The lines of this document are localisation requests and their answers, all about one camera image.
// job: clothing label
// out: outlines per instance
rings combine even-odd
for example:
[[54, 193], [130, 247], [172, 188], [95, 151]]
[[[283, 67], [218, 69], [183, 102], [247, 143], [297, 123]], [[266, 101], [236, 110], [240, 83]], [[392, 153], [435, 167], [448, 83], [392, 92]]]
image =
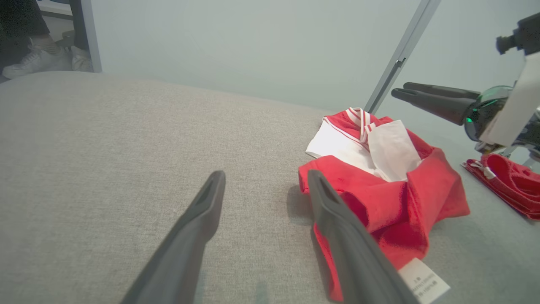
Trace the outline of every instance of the clothing label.
[[420, 304], [430, 304], [450, 289], [446, 282], [417, 258], [398, 272]]

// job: red garment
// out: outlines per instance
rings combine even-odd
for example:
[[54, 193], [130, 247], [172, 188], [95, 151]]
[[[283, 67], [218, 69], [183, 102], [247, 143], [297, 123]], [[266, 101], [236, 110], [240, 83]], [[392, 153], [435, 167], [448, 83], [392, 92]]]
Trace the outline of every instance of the red garment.
[[[327, 116], [339, 129], [360, 138], [360, 127], [344, 112]], [[376, 126], [391, 122], [371, 115]], [[300, 189], [309, 194], [307, 173], [321, 171], [349, 208], [366, 226], [396, 269], [410, 260], [425, 257], [428, 234], [434, 223], [445, 217], [468, 215], [469, 206], [461, 177], [448, 164], [444, 153], [408, 130], [422, 163], [407, 174], [408, 181], [387, 182], [357, 167], [324, 156], [299, 168]], [[338, 274], [328, 241], [314, 227], [315, 236], [330, 269], [330, 298], [343, 301]]]
[[464, 167], [518, 212], [540, 221], [540, 174], [499, 154], [467, 160]]

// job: white sneaker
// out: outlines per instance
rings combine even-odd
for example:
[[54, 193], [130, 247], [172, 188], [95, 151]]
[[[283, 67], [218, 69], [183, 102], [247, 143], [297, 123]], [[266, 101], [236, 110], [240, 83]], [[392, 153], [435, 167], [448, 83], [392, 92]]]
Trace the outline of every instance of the white sneaker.
[[92, 66], [92, 59], [90, 58], [90, 52], [80, 49], [76, 46], [71, 47], [71, 53], [73, 57], [71, 59], [71, 68], [73, 71], [79, 72], [94, 72]]
[[5, 67], [2, 75], [13, 79], [27, 74], [42, 71], [71, 71], [68, 52], [60, 48], [57, 54], [50, 54], [38, 45], [29, 45], [30, 53], [23, 57], [21, 63]]

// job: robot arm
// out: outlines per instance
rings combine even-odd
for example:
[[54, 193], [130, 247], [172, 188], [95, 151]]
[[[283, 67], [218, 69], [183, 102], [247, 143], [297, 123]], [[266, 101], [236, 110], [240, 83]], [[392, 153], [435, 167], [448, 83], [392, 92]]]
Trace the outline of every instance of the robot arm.
[[525, 52], [525, 68], [513, 88], [498, 86], [480, 94], [409, 82], [391, 94], [465, 125], [465, 133], [478, 142], [475, 149], [481, 153], [522, 146], [540, 161], [540, 13], [519, 21], [513, 35], [497, 38], [501, 55], [513, 47]]

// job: white fabric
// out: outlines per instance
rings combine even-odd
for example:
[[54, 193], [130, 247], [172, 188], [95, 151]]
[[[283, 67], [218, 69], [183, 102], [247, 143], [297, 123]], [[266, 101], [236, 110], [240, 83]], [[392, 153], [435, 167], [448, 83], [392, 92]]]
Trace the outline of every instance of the white fabric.
[[373, 129], [368, 144], [373, 163], [386, 181], [407, 180], [407, 172], [418, 168], [422, 162], [400, 120]]
[[388, 182], [407, 180], [407, 172], [420, 165], [422, 160], [401, 121], [372, 124], [372, 130], [364, 134], [368, 145], [324, 118], [306, 153], [314, 158], [332, 155]]
[[369, 151], [360, 141], [341, 132], [327, 119], [322, 120], [321, 128], [307, 146], [306, 153], [314, 158], [332, 155], [342, 162], [375, 174], [376, 167]]
[[358, 126], [364, 126], [371, 124], [370, 114], [364, 112], [362, 108], [348, 108], [346, 111], [349, 119]]

